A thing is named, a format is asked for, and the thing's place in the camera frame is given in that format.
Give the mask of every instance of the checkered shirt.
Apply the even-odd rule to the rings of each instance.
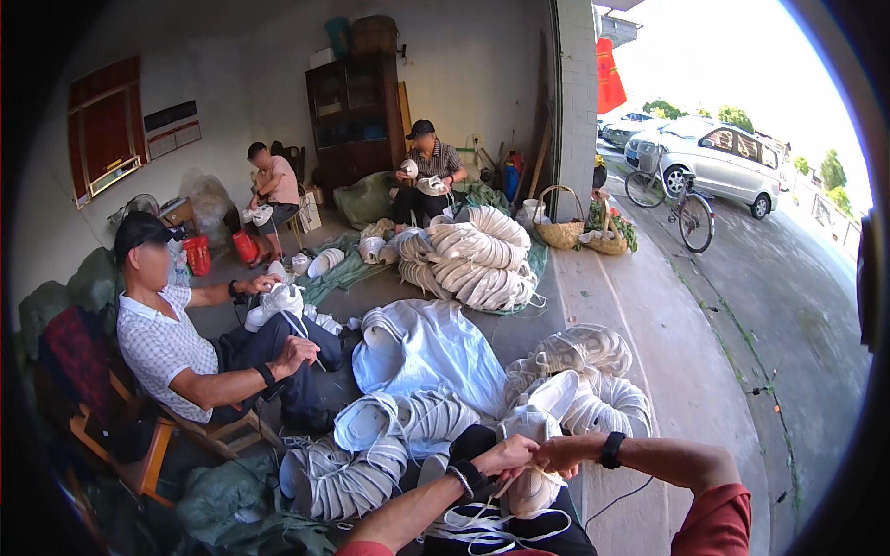
[[[444,178],[445,176],[452,175],[458,168],[464,165],[457,155],[457,149],[438,139],[429,160],[424,158],[419,149],[408,151],[408,155],[405,158],[406,160],[410,158],[417,162],[418,178],[432,178],[433,176]]]
[[[167,286],[160,294],[173,307],[177,320],[120,295],[117,342],[121,355],[152,398],[185,419],[208,423],[213,409],[204,411],[170,390],[170,381],[186,368],[197,375],[215,375],[219,370],[216,350],[198,335],[185,314],[191,289]]]

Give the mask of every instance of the tree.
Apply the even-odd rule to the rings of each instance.
[[[800,155],[794,157],[794,167],[803,175],[809,175],[810,173],[810,163],[806,161],[806,158],[803,158]]]
[[[655,112],[656,109],[661,109],[662,111],[660,113]],[[655,114],[656,116],[658,114],[663,114],[663,116],[659,117],[664,117],[672,120],[676,120],[681,116],[689,116],[689,112],[683,112],[682,110],[672,105],[670,102],[665,102],[661,99],[652,102],[646,102],[643,105],[643,112],[647,114]]]
[[[828,149],[825,152],[825,160],[819,167],[819,174],[822,176],[823,187],[831,191],[832,189],[842,188],[846,185],[846,174],[844,167],[837,160],[837,151]]]
[[[748,114],[745,114],[745,110],[738,107],[724,104],[717,111],[717,119],[727,124],[737,125],[750,133],[754,132],[754,124],[751,123]]]
[[[831,199],[831,202],[837,205],[837,208],[847,216],[853,217],[853,209],[850,207],[850,199],[846,196],[843,187],[829,189],[825,192],[825,197]]]

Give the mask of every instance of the bicycle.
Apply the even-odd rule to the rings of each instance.
[[[659,130],[659,144],[656,148],[658,158],[654,169],[651,172],[637,170],[631,173],[625,179],[624,191],[631,202],[641,208],[655,208],[666,197],[676,200],[676,204],[670,208],[671,214],[667,221],[680,222],[680,238],[686,248],[693,253],[703,253],[714,237],[714,211],[705,199],[706,194],[695,189],[695,173],[681,168],[662,179],[664,171],[661,169],[661,157],[665,149],[661,146],[660,136],[663,133]],[[672,185],[676,181],[683,184],[676,197],[671,197],[668,192],[667,181],[671,181]],[[693,241],[693,234],[696,234],[696,239],[701,238],[703,241]]]

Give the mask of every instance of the red sleeve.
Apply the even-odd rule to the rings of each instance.
[[[392,551],[374,541],[353,541],[344,544],[334,556],[393,556]]]
[[[739,483],[714,487],[692,503],[671,556],[748,556],[751,493]]]

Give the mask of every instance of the sidewalk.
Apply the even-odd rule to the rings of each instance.
[[[627,212],[611,199],[626,217]],[[711,327],[660,250],[637,227],[639,249],[618,257],[551,250],[566,326],[610,326],[630,344],[634,365],[626,378],[652,402],[661,437],[727,447],[751,492],[750,553],[769,553],[770,505],[766,471],[748,404]],[[647,477],[629,469],[586,464],[578,506],[587,521]],[[587,528],[602,554],[667,554],[683,525],[692,493],[659,480],[622,499]]]

